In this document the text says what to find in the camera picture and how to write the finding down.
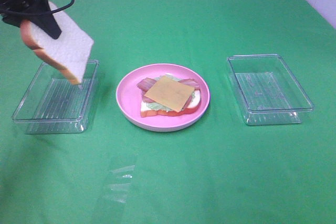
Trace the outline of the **tray toy bacon strip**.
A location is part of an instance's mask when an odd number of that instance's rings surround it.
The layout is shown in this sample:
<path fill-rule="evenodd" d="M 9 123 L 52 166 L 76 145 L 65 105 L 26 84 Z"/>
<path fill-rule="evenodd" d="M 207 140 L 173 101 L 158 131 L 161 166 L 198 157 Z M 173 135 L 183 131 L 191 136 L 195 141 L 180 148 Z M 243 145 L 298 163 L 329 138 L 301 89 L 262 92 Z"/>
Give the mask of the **tray toy bacon strip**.
<path fill-rule="evenodd" d="M 182 80 L 175 80 L 173 79 L 174 81 L 179 81 L 183 84 L 187 84 L 187 85 L 190 85 L 190 86 L 193 86 L 195 87 L 195 90 L 199 90 L 199 85 L 198 83 L 193 80 L 193 79 L 182 79 Z M 146 91 L 148 91 L 148 89 L 156 82 L 158 81 L 158 79 L 151 79 L 151 78 L 145 78 L 143 80 L 141 80 L 138 84 L 137 84 L 137 87 L 142 91 L 142 101 L 143 102 L 146 102 L 146 103 L 153 103 L 149 100 L 147 100 L 146 98 L 143 97 L 144 93 Z"/>
<path fill-rule="evenodd" d="M 137 87 L 142 91 L 142 101 L 152 110 L 181 112 L 193 101 L 195 88 L 167 76 L 159 80 L 145 78 Z"/>

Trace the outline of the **yellow toy cheese slice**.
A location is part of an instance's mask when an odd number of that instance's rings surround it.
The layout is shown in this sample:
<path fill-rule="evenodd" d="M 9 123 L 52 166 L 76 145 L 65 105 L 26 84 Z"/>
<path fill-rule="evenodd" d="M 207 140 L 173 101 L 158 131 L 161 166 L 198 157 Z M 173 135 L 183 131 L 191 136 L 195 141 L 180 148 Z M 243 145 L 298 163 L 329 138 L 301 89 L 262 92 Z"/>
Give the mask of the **yellow toy cheese slice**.
<path fill-rule="evenodd" d="M 194 91 L 193 86 L 162 76 L 144 93 L 143 97 L 175 112 L 181 112 Z"/>

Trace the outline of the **left clear plastic tray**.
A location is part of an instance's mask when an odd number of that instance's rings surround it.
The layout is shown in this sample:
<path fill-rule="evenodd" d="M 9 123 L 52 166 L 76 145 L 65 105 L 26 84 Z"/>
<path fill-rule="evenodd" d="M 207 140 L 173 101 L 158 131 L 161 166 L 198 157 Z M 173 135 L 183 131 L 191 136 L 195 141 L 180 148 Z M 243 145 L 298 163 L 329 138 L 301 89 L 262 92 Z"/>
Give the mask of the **left clear plastic tray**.
<path fill-rule="evenodd" d="M 26 134 L 82 133 L 91 120 L 99 61 L 90 60 L 81 84 L 42 63 L 12 115 Z"/>

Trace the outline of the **clear plastic tray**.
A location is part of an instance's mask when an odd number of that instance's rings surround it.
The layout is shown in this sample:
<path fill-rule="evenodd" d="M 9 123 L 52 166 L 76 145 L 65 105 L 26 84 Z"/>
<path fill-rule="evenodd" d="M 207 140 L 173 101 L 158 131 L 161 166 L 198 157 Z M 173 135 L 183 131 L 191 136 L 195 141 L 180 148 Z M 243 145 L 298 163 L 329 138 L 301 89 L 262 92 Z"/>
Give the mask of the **clear plastic tray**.
<path fill-rule="evenodd" d="M 81 84 L 42 63 L 12 115 L 26 134 L 82 133 L 91 120 L 99 61 L 90 60 Z"/>
<path fill-rule="evenodd" d="M 227 58 L 228 80 L 246 125 L 302 122 L 314 104 L 278 54 Z"/>

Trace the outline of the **pink round plate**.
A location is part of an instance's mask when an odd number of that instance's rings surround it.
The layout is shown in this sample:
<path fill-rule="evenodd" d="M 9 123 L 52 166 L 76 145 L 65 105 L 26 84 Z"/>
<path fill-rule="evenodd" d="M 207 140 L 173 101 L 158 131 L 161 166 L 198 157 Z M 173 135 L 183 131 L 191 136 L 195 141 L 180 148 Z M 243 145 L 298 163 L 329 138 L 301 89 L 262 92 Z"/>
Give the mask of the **pink round plate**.
<path fill-rule="evenodd" d="M 180 116 L 141 117 L 141 91 L 136 84 L 146 77 L 155 78 L 166 73 L 180 79 L 192 78 L 200 85 L 201 104 L 199 108 L 194 113 Z M 198 73 L 187 67 L 171 63 L 155 63 L 131 71 L 119 82 L 115 94 L 121 112 L 131 123 L 155 132 L 178 131 L 194 124 L 205 113 L 211 100 L 208 85 Z"/>

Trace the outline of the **clear plastic film piece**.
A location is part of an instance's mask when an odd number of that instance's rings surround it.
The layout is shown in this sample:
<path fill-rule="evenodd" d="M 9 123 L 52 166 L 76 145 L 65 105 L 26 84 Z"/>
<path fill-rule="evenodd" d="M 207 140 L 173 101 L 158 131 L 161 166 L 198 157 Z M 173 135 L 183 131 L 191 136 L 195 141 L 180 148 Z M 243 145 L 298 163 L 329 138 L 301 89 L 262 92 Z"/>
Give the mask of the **clear plastic film piece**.
<path fill-rule="evenodd" d="M 125 204 L 131 189 L 134 170 L 135 165 L 110 169 L 103 185 L 102 198 Z"/>

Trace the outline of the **green tablecloth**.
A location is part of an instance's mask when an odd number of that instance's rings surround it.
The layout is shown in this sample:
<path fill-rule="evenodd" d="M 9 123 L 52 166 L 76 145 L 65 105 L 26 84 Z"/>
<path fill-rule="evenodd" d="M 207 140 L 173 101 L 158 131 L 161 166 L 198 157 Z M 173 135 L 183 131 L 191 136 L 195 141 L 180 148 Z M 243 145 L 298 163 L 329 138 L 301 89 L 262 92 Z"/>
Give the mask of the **green tablecloth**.
<path fill-rule="evenodd" d="M 335 223 L 335 30 L 305 0 L 76 0 L 100 85 L 80 134 L 26 135 L 12 114 L 40 65 L 1 24 L 1 223 Z M 314 104 L 301 124 L 248 126 L 227 80 L 233 55 L 279 54 Z M 211 102 L 194 125 L 131 124 L 119 81 L 170 62 Z M 135 165 L 125 204 L 108 171 Z"/>

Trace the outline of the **right clear plastic tray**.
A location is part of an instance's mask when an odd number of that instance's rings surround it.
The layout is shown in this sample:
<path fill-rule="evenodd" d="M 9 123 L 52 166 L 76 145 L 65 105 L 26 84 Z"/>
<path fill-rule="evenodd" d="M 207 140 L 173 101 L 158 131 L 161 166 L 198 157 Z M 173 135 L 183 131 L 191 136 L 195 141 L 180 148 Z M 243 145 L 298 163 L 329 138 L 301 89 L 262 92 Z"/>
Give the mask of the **right clear plastic tray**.
<path fill-rule="evenodd" d="M 278 54 L 227 58 L 228 80 L 246 125 L 302 122 L 314 104 Z"/>

